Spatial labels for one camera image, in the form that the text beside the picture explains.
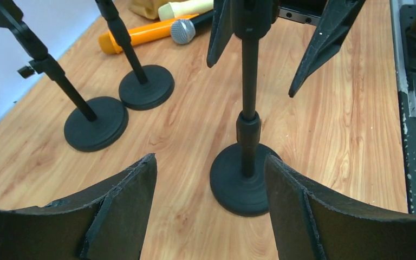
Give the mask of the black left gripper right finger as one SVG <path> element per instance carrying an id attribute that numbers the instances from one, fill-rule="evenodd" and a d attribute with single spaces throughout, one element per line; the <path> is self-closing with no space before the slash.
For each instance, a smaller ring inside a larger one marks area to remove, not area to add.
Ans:
<path id="1" fill-rule="evenodd" d="M 273 155 L 264 176 L 279 259 L 416 259 L 416 214 L 347 197 Z"/>

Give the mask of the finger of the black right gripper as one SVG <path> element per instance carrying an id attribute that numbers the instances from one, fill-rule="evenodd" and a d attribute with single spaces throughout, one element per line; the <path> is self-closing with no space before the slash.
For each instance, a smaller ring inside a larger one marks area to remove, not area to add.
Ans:
<path id="1" fill-rule="evenodd" d="M 232 34 L 231 1 L 214 0 L 211 35 L 207 51 L 206 63 L 212 68 L 220 59 Z"/>
<path id="2" fill-rule="evenodd" d="M 289 89 L 293 98 L 305 80 L 339 52 L 365 0 L 329 0 Z"/>

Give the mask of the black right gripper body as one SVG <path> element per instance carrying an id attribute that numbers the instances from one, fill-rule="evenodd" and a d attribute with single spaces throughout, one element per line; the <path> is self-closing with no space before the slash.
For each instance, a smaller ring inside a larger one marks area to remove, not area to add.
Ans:
<path id="1" fill-rule="evenodd" d="M 279 1 L 280 18 L 301 24 L 317 26 L 328 0 L 282 0 Z"/>

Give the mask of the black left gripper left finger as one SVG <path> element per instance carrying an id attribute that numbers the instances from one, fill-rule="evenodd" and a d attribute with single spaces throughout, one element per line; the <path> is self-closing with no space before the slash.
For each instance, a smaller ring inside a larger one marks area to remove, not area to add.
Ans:
<path id="1" fill-rule="evenodd" d="M 156 182 L 150 153 L 44 207 L 0 209 L 0 259 L 140 259 Z"/>

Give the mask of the black grey-headed microphone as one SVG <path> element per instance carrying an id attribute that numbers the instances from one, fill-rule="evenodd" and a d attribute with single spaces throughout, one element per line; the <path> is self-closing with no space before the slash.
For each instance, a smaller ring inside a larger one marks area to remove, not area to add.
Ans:
<path id="1" fill-rule="evenodd" d="M 192 18 L 177 19 L 170 27 L 171 39 L 179 45 L 189 44 L 195 36 L 211 28 L 214 10 Z"/>

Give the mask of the cream microphone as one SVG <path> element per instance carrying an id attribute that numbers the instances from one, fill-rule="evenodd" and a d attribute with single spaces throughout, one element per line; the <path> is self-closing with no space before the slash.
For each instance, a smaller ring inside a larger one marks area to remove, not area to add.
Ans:
<path id="1" fill-rule="evenodd" d="M 204 14 L 213 9 L 213 3 L 214 0 L 168 2 L 158 8 L 158 17 L 165 21 L 185 15 Z"/>

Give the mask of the black microphone stand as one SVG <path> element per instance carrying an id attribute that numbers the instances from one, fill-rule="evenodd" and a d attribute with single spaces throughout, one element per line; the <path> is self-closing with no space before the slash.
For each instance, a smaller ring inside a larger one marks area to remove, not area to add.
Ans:
<path id="1" fill-rule="evenodd" d="M 123 49 L 132 71 L 119 84 L 119 97 L 124 105 L 136 111 L 158 107 L 173 93 L 175 80 L 165 67 L 142 66 L 131 44 L 131 37 L 112 1 L 95 1 L 116 43 Z"/>
<path id="2" fill-rule="evenodd" d="M 242 42 L 242 111 L 236 120 L 236 140 L 214 159 L 210 187 L 217 202 L 245 217 L 266 214 L 264 181 L 267 156 L 278 156 L 260 143 L 262 123 L 256 111 L 259 41 L 278 16 L 279 1 L 231 1 L 233 34 Z"/>
<path id="3" fill-rule="evenodd" d="M 128 111 L 121 101 L 110 96 L 85 100 L 66 77 L 60 64 L 49 54 L 46 45 L 27 26 L 22 10 L 14 1 L 0 1 L 0 28 L 7 28 L 32 58 L 18 73 L 28 78 L 46 74 L 74 103 L 76 109 L 64 124 L 64 137 L 72 148 L 95 152 L 113 144 L 128 125 Z"/>

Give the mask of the orange microphone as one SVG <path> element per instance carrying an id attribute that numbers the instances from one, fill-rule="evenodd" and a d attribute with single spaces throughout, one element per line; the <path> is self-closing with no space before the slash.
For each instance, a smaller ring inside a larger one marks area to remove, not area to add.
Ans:
<path id="1" fill-rule="evenodd" d="M 161 38 L 170 36 L 170 28 L 178 19 L 190 19 L 199 16 L 199 14 L 184 15 L 181 17 L 168 19 L 165 21 L 155 22 L 141 27 L 128 29 L 127 32 L 131 39 L 131 45 L 137 46 L 143 43 L 152 42 Z M 112 31 L 102 34 L 97 39 L 100 49 L 105 54 L 119 54 L 123 51 L 122 47 L 114 38 Z"/>

